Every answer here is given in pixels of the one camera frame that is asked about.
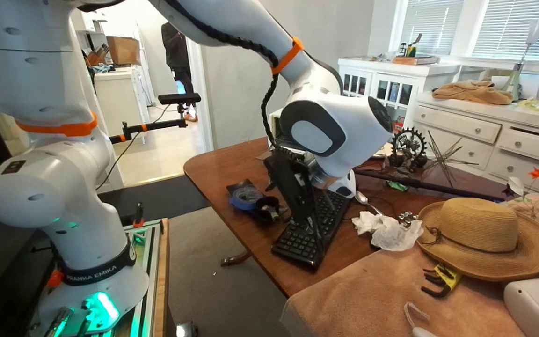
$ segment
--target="hat band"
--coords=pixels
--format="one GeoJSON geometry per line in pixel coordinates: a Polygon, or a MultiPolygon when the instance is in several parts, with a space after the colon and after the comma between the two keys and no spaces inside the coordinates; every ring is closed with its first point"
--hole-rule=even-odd
{"type": "Polygon", "coordinates": [[[429,239],[429,241],[421,239],[425,245],[434,245],[436,241],[440,241],[440,237],[445,237],[445,239],[449,239],[449,241],[453,241],[455,245],[460,245],[460,247],[466,247],[466,248],[472,248],[472,250],[479,250],[479,252],[487,252],[487,254],[507,254],[507,252],[513,252],[513,250],[518,248],[518,243],[515,243],[515,247],[509,248],[509,250],[487,250],[487,248],[479,248],[479,247],[472,247],[472,245],[460,243],[460,241],[445,235],[445,234],[444,234],[440,228],[436,228],[436,226],[425,226],[425,228],[427,228],[429,234],[432,234],[432,239],[429,239]]]}

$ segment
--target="white cabinet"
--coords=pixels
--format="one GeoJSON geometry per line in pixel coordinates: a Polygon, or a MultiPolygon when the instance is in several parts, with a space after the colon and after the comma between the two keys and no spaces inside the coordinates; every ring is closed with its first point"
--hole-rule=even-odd
{"type": "Polygon", "coordinates": [[[410,125],[406,108],[421,91],[430,91],[455,78],[459,65],[402,65],[386,61],[369,61],[361,58],[341,58],[339,74],[344,95],[371,95],[391,106],[399,121],[410,125]]]}
{"type": "Polygon", "coordinates": [[[539,179],[530,175],[539,168],[539,112],[421,95],[410,116],[440,149],[459,142],[453,159],[462,164],[455,166],[498,181],[517,175],[539,192],[539,179]]]}
{"type": "Polygon", "coordinates": [[[120,134],[127,125],[150,123],[148,99],[142,87],[140,67],[116,67],[95,74],[95,93],[105,117],[107,132],[120,134]]]}

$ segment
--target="decorative wheel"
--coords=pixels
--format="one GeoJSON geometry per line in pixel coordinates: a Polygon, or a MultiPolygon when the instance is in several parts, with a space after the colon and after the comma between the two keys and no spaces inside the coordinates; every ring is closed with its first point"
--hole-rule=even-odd
{"type": "Polygon", "coordinates": [[[416,127],[404,127],[393,138],[393,153],[397,155],[417,159],[425,157],[425,151],[427,151],[425,136],[416,127]]]}

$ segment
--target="computer keyboard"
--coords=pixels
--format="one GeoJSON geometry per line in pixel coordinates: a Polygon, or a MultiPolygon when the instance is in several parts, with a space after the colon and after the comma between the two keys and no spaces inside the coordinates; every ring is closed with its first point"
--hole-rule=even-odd
{"type": "Polygon", "coordinates": [[[275,254],[309,269],[316,269],[322,263],[352,198],[344,198],[331,190],[318,190],[313,194],[313,202],[313,219],[305,222],[288,222],[271,248],[275,254]]]}

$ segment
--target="window blind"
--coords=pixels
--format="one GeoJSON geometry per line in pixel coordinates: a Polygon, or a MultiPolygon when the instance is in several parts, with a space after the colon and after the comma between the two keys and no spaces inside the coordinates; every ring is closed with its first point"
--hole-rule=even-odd
{"type": "Polygon", "coordinates": [[[402,41],[412,43],[417,33],[417,54],[449,54],[462,0],[408,0],[402,41]]]}
{"type": "MultiPolygon", "coordinates": [[[[490,0],[474,56],[518,59],[526,50],[530,26],[539,20],[539,0],[490,0]]],[[[526,59],[539,59],[539,39],[526,59]]]]}

